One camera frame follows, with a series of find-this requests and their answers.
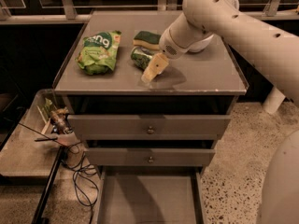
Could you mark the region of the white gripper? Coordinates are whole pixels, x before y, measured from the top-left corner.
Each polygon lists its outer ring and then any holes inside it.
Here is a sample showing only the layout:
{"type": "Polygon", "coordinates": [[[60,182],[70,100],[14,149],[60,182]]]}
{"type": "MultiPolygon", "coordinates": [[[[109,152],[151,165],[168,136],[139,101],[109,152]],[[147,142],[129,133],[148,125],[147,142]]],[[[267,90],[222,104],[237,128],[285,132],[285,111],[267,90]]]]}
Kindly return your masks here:
{"type": "Polygon", "coordinates": [[[143,72],[141,80],[150,83],[169,65],[168,59],[178,59],[191,47],[193,34],[188,29],[167,28],[162,34],[159,53],[156,53],[150,60],[148,67],[143,72]]]}

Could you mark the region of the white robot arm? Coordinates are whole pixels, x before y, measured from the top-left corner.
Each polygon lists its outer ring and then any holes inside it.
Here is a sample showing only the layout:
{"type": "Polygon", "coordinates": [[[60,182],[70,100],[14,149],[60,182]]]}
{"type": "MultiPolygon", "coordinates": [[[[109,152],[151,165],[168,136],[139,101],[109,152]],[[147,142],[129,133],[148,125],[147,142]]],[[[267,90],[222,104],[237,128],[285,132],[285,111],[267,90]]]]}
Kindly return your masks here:
{"type": "MultiPolygon", "coordinates": [[[[299,37],[239,11],[235,1],[183,0],[182,13],[162,34],[160,52],[141,79],[151,82],[171,59],[203,46],[212,33],[298,104],[299,37]]],[[[285,138],[269,163],[263,182],[261,224],[299,224],[298,131],[285,138]]]]}

